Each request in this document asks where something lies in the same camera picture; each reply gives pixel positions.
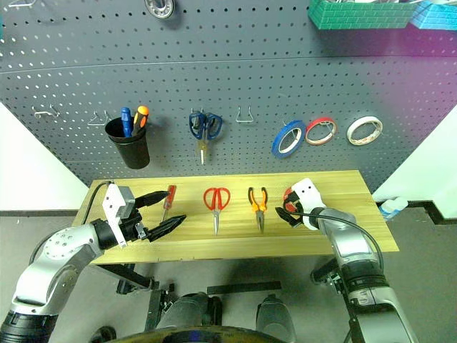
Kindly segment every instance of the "white wall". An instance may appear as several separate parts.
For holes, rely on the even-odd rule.
[[[445,218],[457,218],[457,106],[373,194],[433,200]]]
[[[0,210],[78,209],[79,181],[0,103]]]

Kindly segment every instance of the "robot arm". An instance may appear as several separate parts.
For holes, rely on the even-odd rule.
[[[69,227],[47,240],[39,258],[19,277],[11,309],[0,330],[0,342],[47,342],[76,281],[87,264],[105,249],[128,241],[152,242],[173,231],[186,216],[170,218],[149,231],[138,208],[155,204],[168,192],[135,199],[128,187],[110,184],[104,200],[108,220]]]
[[[401,305],[383,273],[380,256],[358,228],[354,215],[329,209],[310,179],[292,186],[286,202],[300,204],[301,220],[309,229],[328,237],[335,259],[311,275],[315,282],[330,279],[343,294],[350,315],[352,342],[413,343],[417,338]],[[297,219],[277,208],[280,217],[292,226]]]

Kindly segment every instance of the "red tape roll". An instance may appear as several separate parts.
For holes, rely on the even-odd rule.
[[[331,131],[328,133],[327,136],[321,139],[316,139],[312,140],[308,138],[309,132],[317,125],[332,125]],[[316,120],[313,120],[307,127],[306,127],[306,133],[305,133],[305,140],[311,144],[311,145],[322,145],[325,144],[326,142],[330,141],[333,136],[335,136],[336,133],[336,122],[330,118],[329,116],[323,116],[322,118],[317,118]]]

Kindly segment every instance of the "blue scissors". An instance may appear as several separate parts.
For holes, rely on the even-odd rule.
[[[198,139],[197,149],[200,151],[201,164],[205,162],[206,141],[215,139],[221,133],[222,118],[212,113],[193,112],[189,115],[189,128]]]

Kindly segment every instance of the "blue screwdriver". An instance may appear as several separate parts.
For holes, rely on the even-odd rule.
[[[122,107],[121,120],[122,120],[122,127],[124,128],[124,136],[131,137],[132,122],[131,122],[130,108]]]

